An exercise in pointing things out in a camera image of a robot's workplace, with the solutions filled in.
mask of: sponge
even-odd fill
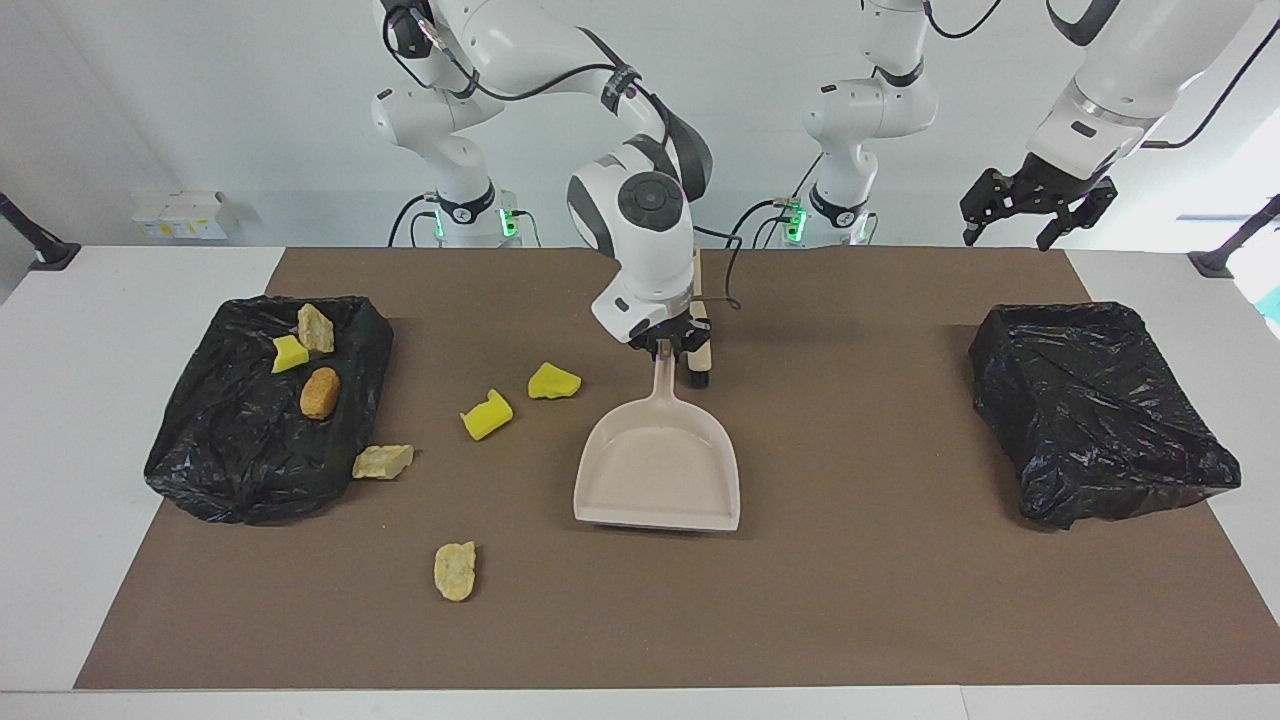
[[[489,437],[489,433],[509,423],[516,414],[512,413],[507,398],[498,395],[498,391],[490,389],[488,401],[476,405],[470,413],[461,414],[460,416],[462,418],[462,424],[467,428],[467,433],[471,434],[471,439],[479,442]]]
[[[582,378],[561,370],[550,363],[543,363],[534,377],[529,378],[529,397],[534,400],[573,397],[580,387],[582,387]]]
[[[298,365],[306,365],[311,360],[307,348],[302,347],[298,338],[291,334],[278,337],[273,342],[275,343],[275,364],[271,365],[273,373],[283,373]]]

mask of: black plastic bag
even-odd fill
[[[334,352],[271,374],[273,340],[311,302],[334,325]],[[210,523],[302,518],[342,497],[367,445],[392,350],[392,327],[367,297],[232,300],[214,315],[165,409],[147,484]],[[298,409],[317,368],[342,380],[325,420]]]
[[[1018,469],[1029,520],[1069,529],[1240,487],[1239,462],[1124,305],[997,305],[969,359],[974,406]]]

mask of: dustpan handle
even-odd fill
[[[653,395],[658,400],[676,398],[676,354],[669,340],[658,341],[658,355],[653,363]]]

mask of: table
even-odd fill
[[[3,594],[0,687],[36,691],[4,694],[0,714],[137,716],[180,708],[198,717],[232,710],[311,708],[338,716],[378,706],[388,716],[433,711],[480,716],[502,707],[563,716],[611,707],[635,716],[666,708],[672,716],[864,711],[887,717],[1011,717],[1034,707],[1042,715],[1066,717],[1074,712],[1098,716],[1093,707],[1126,716],[1123,708],[1130,707],[1169,717],[1244,717],[1280,706],[1275,687],[65,694],[61,691],[74,680],[157,505],[136,482],[157,409],[210,309],[227,297],[261,292],[279,256],[279,250],[270,249],[90,249],[67,273],[28,278],[0,307],[3,407],[5,424],[13,428],[0,438],[0,447],[6,457],[17,459],[0,491],[0,521],[9,528],[0,568],[6,577],[23,578],[6,584]],[[1268,414],[1280,398],[1280,380],[1267,370],[1276,366],[1280,345],[1229,283],[1199,279],[1180,256],[1083,252],[1073,254],[1071,261],[1093,297],[1124,301],[1147,318],[1193,404],[1239,455],[1245,489],[1216,498],[1213,509],[1275,612],[1280,568],[1268,560],[1267,550],[1280,534],[1268,512],[1276,492],[1248,478],[1271,477],[1280,466],[1266,437]],[[84,300],[90,296],[93,304]],[[61,332],[47,332],[52,320]],[[1233,346],[1242,350],[1236,360],[1243,365],[1222,374],[1215,355]],[[65,382],[58,388],[40,383],[51,375]],[[125,407],[104,406],[104,400],[120,396],[132,398]],[[99,413],[73,411],[84,405]],[[47,428],[77,438],[79,451],[31,452],[49,445]],[[38,482],[50,475],[67,482],[56,487]],[[122,478],[129,482],[114,482]],[[96,510],[102,507],[109,512]],[[122,524],[122,518],[128,523]],[[1153,712],[1155,707],[1169,711]]]

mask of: white table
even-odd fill
[[[0,305],[0,717],[1280,717],[1280,685],[538,692],[70,692],[160,498],[141,482],[214,309],[259,295],[279,249],[87,247]],[[1280,342],[1180,255],[1073,252],[1137,309],[1245,483],[1213,509],[1280,609]]]

